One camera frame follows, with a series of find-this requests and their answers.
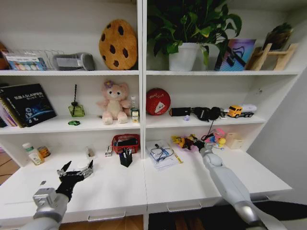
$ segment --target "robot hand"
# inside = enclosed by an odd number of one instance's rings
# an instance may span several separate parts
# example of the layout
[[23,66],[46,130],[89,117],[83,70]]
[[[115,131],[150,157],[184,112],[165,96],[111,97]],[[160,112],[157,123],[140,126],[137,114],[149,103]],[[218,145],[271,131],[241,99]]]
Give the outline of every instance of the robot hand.
[[71,200],[74,186],[93,173],[93,161],[82,171],[67,172],[71,161],[57,170],[61,184],[57,190],[54,188],[41,188],[33,196],[37,206],[33,221],[20,230],[57,230],[62,222]]

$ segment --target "green glass candle holder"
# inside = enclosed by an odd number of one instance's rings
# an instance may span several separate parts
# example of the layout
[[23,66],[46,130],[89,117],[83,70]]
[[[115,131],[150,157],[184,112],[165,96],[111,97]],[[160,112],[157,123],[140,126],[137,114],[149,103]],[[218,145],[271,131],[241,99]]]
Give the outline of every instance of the green glass candle holder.
[[85,116],[83,105],[78,104],[78,102],[72,102],[68,109],[72,117]]

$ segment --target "paper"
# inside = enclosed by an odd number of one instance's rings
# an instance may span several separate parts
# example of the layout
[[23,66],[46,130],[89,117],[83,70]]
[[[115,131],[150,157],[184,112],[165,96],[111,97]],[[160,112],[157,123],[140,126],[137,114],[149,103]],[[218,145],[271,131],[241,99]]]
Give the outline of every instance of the paper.
[[[158,144],[159,147],[162,147],[169,153],[165,154],[162,152],[161,149],[157,149],[155,144]],[[157,140],[157,141],[147,141],[146,142],[146,152],[151,156],[152,162],[154,167],[157,170],[166,169],[172,165],[182,163],[180,158],[177,156],[173,149],[164,141],[164,140]]]

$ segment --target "black headphones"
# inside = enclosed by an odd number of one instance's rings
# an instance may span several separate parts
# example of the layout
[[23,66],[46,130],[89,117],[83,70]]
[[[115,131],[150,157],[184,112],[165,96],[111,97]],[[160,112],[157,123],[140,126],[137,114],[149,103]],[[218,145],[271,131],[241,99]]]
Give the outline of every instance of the black headphones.
[[216,120],[221,114],[221,109],[219,107],[212,107],[209,109],[207,107],[195,107],[192,108],[192,112],[197,116],[201,121]]

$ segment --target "red basket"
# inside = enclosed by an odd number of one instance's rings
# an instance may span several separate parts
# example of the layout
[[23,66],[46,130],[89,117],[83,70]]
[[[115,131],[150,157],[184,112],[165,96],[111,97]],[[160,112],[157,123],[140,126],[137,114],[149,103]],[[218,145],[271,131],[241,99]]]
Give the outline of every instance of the red basket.
[[[128,145],[128,146],[114,146],[115,142],[118,142],[118,140],[130,140],[132,138],[136,138],[138,140],[137,145]],[[132,149],[132,153],[136,153],[140,146],[140,135],[138,134],[122,134],[122,135],[116,135],[113,137],[112,140],[112,150],[114,150],[117,154],[121,153],[123,149]]]

